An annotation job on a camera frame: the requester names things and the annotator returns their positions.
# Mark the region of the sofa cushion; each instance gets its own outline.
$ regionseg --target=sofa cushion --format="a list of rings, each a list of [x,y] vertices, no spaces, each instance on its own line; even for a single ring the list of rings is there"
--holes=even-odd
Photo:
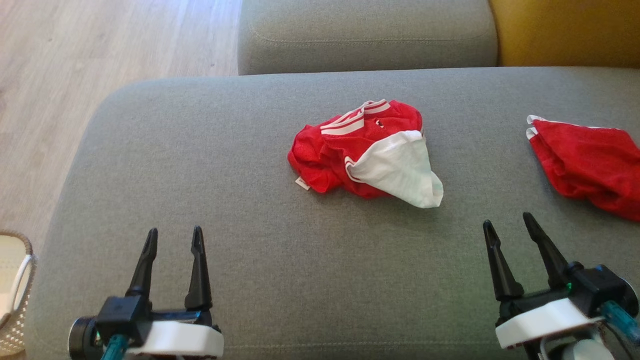
[[[486,0],[245,0],[240,74],[494,66]]]
[[[442,205],[306,192],[286,154],[305,124],[368,99],[422,112]],[[547,277],[522,212],[567,260],[640,286],[640,224],[565,199],[526,117],[619,127],[640,140],[640,70],[488,68],[139,83],[90,122],[42,253],[30,359],[65,359],[75,318],[124,293],[151,227],[151,299],[180,308],[202,226],[225,359],[523,359],[501,350],[482,231],[493,220],[527,291]]]

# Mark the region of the clothing label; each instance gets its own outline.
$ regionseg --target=clothing label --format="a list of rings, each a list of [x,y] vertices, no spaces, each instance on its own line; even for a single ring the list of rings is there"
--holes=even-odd
[[[302,180],[302,177],[298,177],[296,179],[296,184],[300,185],[300,187],[305,189],[305,190],[311,189],[311,186],[307,185],[307,183],[305,183],[305,181]]]

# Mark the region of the white stripe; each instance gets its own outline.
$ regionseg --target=white stripe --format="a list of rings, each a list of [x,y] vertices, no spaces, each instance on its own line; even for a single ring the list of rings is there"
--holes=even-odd
[[[368,108],[372,108],[375,106],[379,106],[378,108],[375,109],[370,109],[368,110]],[[344,126],[346,124],[349,124],[350,122],[352,122],[354,119],[356,119],[357,117],[359,117],[361,114],[365,113],[365,114],[375,114],[375,113],[379,113],[379,112],[383,112],[387,109],[389,109],[391,107],[391,105],[389,105],[389,103],[382,99],[380,101],[366,101],[364,102],[362,105],[360,105],[359,107],[349,111],[348,113],[344,114],[343,116],[335,119],[334,121],[330,122],[329,124],[325,124],[320,126],[320,129],[329,129],[332,127],[340,127],[340,126]],[[357,115],[353,118],[347,119],[350,115],[357,113]]]
[[[344,170],[347,172],[347,176],[352,181],[355,181],[356,183],[363,183],[364,184],[364,181],[351,176],[351,172],[349,172],[349,168],[352,167],[353,165],[355,165],[355,162],[349,156],[345,156],[344,157]]]
[[[385,104],[382,105],[382,106],[379,106],[379,107],[377,107],[375,109],[367,109],[367,108],[372,108],[372,107],[374,107],[374,105],[377,105],[377,104],[371,104],[369,106],[366,106],[364,108],[364,113],[365,114],[381,113],[381,112],[383,112],[383,111],[385,111],[385,110],[387,110],[387,109],[389,109],[391,107],[391,105],[389,105],[389,103],[384,99],[382,99],[381,101],[378,101],[378,103],[380,103],[380,102],[384,102]]]
[[[344,114],[343,116],[341,116],[341,117],[335,119],[334,121],[330,122],[329,124],[322,125],[320,128],[321,129],[328,129],[329,127],[338,127],[338,126],[340,126],[340,123],[344,119],[349,117],[349,115],[353,115],[356,111],[360,111],[360,110],[361,110],[360,108],[353,109],[353,110],[349,111],[348,113]]]
[[[350,125],[341,127],[339,129],[325,129],[321,130],[320,133],[322,135],[346,135],[348,133],[352,133],[357,129],[361,129],[364,127],[364,119],[360,119]]]
[[[552,120],[547,120],[547,119],[545,119],[543,117],[539,117],[539,116],[535,116],[535,115],[529,115],[527,117],[527,123],[528,124],[533,124],[534,120],[546,121],[546,122],[555,122],[556,124],[567,124],[567,125],[573,125],[573,126],[577,126],[577,127],[588,127],[589,129],[615,129],[615,130],[620,130],[617,127],[582,126],[582,125],[572,124],[570,122],[552,121]],[[526,134],[527,134],[527,139],[531,140],[534,136],[536,136],[538,134],[538,130],[536,129],[535,126],[534,127],[530,127],[529,129],[527,129]]]
[[[356,116],[350,117],[350,118],[346,119],[345,121],[343,121],[343,122],[341,122],[339,124],[327,124],[327,125],[321,126],[320,129],[334,129],[336,127],[343,127],[343,126],[351,124],[352,122],[360,120],[362,118],[364,118],[364,114],[362,112],[360,112],[360,113],[357,113]]]

